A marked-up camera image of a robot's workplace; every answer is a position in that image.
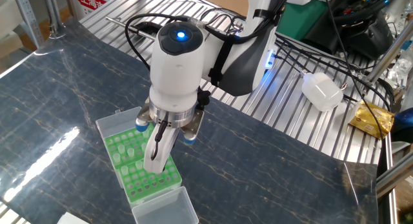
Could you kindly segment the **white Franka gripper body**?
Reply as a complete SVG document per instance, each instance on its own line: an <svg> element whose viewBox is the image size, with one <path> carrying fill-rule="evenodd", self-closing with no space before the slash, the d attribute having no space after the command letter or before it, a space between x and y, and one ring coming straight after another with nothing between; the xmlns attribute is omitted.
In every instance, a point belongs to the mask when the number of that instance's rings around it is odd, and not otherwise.
<svg viewBox="0 0 413 224"><path fill-rule="evenodd" d="M146 145L145 155L143 159L143 168L149 173L160 174L164 171L166 161L170 156L172 147L176 142L179 134L178 128L166 127L162 138L159 142L155 137L159 131L160 124L154 127Z"/></svg>

